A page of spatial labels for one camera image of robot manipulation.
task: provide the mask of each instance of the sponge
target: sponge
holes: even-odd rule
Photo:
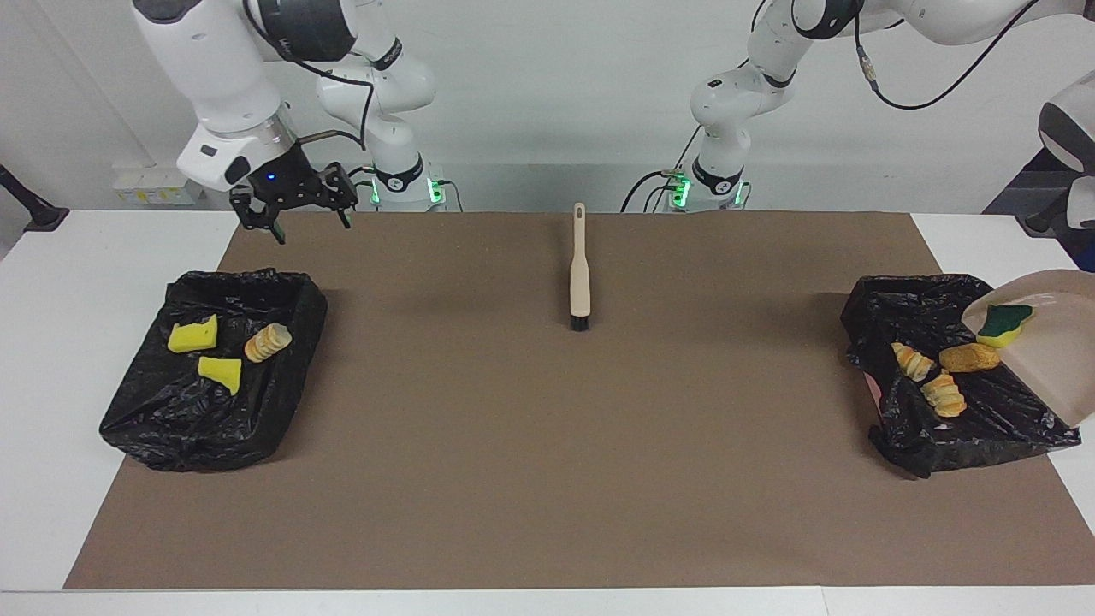
[[[984,327],[977,341],[994,349],[1003,349],[1023,334],[1023,324],[1034,317],[1030,305],[989,305]]]
[[[181,326],[175,324],[168,338],[168,350],[172,353],[208,351],[217,348],[217,315],[201,324]]]
[[[198,359],[198,375],[216,381],[235,396],[240,393],[240,376],[243,374],[243,360]]]

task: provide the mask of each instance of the beige dustpan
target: beige dustpan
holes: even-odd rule
[[[1050,269],[975,301],[963,323],[977,333],[989,305],[1033,305],[1035,316],[1000,357],[1072,428],[1095,414],[1095,274]]]

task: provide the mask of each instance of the black trash bag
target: black trash bag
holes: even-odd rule
[[[907,345],[932,360],[952,347],[977,342],[961,317],[992,290],[968,275],[865,277],[844,306],[841,323],[852,342],[849,360],[881,391],[879,426],[868,434],[878,452],[920,478],[932,473],[992,466],[1080,444],[1070,429],[1006,367],[953,375],[969,409],[942,420],[922,384],[906,379],[890,347]]]
[[[323,333],[327,301],[304,274],[191,271],[168,284],[166,300],[99,428],[111,445],[149,468],[216,472],[251,466],[277,451],[304,390]],[[218,317],[217,348],[175,355],[175,324]],[[262,364],[243,346],[269,324],[292,345]],[[242,359],[240,392],[198,376],[198,358]]]

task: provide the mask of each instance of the white table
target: white table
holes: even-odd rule
[[[944,271],[1000,286],[1074,268],[1056,241],[1027,237],[1010,217],[914,219]],[[164,284],[216,268],[234,229],[231,212],[73,211],[57,232],[25,235],[0,261],[0,615],[1095,614],[1095,586],[61,592],[123,460],[97,437],[104,409]],[[95,350],[94,365],[84,349]],[[1095,446],[1051,458],[1095,530]]]

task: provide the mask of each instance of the brown mat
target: brown mat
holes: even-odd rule
[[[310,272],[331,316],[277,457],[126,463],[69,589],[1095,583],[1046,458],[913,481],[838,322],[938,268],[878,213],[595,216],[568,330],[558,214],[287,214],[227,270]]]

